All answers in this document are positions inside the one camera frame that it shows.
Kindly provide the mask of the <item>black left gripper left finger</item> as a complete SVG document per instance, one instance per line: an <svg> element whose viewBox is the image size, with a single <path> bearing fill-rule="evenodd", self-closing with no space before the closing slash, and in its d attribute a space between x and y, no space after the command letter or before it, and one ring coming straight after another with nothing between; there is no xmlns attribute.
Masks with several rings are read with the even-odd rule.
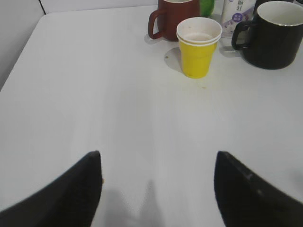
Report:
<svg viewBox="0 0 303 227"><path fill-rule="evenodd" d="M99 151L87 153L49 185L1 211L2 227L89 227L102 192Z"/></svg>

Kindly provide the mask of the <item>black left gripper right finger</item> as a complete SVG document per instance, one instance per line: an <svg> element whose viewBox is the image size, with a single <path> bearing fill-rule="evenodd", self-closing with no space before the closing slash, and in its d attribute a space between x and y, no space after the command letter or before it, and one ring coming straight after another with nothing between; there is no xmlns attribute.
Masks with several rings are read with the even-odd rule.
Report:
<svg viewBox="0 0 303 227"><path fill-rule="evenodd" d="M227 227L301 227L303 204L247 168L227 151L219 151L214 192Z"/></svg>

